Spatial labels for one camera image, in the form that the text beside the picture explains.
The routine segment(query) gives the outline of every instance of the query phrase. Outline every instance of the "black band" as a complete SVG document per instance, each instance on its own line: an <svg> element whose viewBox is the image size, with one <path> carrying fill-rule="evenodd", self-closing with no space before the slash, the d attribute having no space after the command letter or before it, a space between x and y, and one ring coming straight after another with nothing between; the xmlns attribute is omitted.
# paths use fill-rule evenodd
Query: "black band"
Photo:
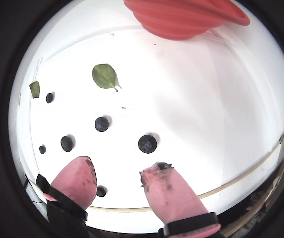
<svg viewBox="0 0 284 238"><path fill-rule="evenodd" d="M36 178L36 184L42 190L43 193L51 195L58 202L60 202L61 205L63 205L67 210L69 210L70 213L81 218L83 221L87 221L88 213L86 213L85 210L83 210L77 203L72 201L69 197L64 195L62 192L50 186L47 180L40 174L38 174Z"/></svg>
<svg viewBox="0 0 284 238"><path fill-rule="evenodd" d="M170 222L158 231L158 236L168 237L195 231L218 223L215 212L205 213L199 216L190 217L174 222Z"/></svg>

